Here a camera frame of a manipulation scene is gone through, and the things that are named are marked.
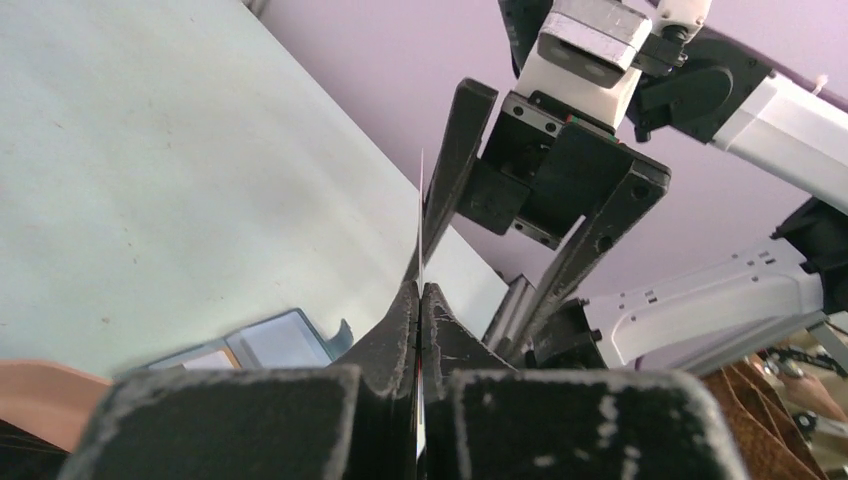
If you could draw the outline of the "pink oval tray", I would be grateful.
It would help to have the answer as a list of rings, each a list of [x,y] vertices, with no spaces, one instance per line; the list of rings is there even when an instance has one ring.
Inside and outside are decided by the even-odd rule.
[[[72,452],[112,381],[42,360],[1,362],[1,419]]]

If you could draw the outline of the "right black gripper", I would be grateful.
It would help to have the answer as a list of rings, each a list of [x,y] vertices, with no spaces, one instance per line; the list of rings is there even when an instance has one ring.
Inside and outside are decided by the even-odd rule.
[[[506,350],[506,360],[518,364],[548,317],[665,195],[671,171],[634,161],[633,151],[607,130],[516,93],[504,98],[477,160],[497,96],[471,78],[457,85],[424,198],[421,239],[404,279],[423,272],[457,211],[492,233],[515,229],[551,250],[585,216],[520,317]]]

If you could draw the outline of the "gold credit card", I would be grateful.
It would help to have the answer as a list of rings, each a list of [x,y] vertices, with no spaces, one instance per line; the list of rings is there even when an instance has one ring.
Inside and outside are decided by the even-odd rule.
[[[204,352],[182,363],[186,370],[227,370],[240,369],[241,366],[227,349]]]

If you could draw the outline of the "blue card holder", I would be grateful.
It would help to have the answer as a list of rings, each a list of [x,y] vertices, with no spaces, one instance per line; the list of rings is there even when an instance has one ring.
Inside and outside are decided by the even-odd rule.
[[[326,338],[300,309],[233,331],[219,339],[196,345],[146,364],[148,370],[182,369],[182,363],[204,352],[227,349],[241,368],[323,368],[343,355],[354,343],[352,330],[341,320],[336,333]]]

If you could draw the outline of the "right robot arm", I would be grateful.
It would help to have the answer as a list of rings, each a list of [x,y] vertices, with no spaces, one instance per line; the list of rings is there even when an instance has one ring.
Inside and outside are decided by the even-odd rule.
[[[833,89],[846,93],[845,2],[719,1],[715,8],[711,22],[719,30],[808,76],[826,74]],[[403,157],[404,172],[416,178],[419,157],[435,155],[453,82],[477,74],[507,85],[507,40],[491,1],[405,1],[399,19],[413,57],[407,74],[422,91],[424,132],[410,138]],[[702,269],[762,239],[804,200],[800,189],[678,133],[659,133],[646,150],[672,168],[669,194],[589,275],[582,297],[610,301]],[[548,257],[516,235],[498,240],[464,220],[459,229],[476,243],[484,274],[442,249],[426,277],[461,321],[483,333],[506,292],[498,270],[538,279]]]

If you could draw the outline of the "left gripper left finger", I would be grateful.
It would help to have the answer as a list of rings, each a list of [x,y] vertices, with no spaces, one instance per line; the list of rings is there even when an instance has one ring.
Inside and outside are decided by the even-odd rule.
[[[403,283],[324,368],[148,370],[94,410],[63,479],[412,479],[415,326]]]

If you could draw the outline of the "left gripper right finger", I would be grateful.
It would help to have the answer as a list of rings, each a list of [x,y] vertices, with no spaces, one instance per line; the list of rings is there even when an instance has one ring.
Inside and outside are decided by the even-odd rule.
[[[421,297],[431,479],[744,479],[717,401],[682,372],[516,370]]]

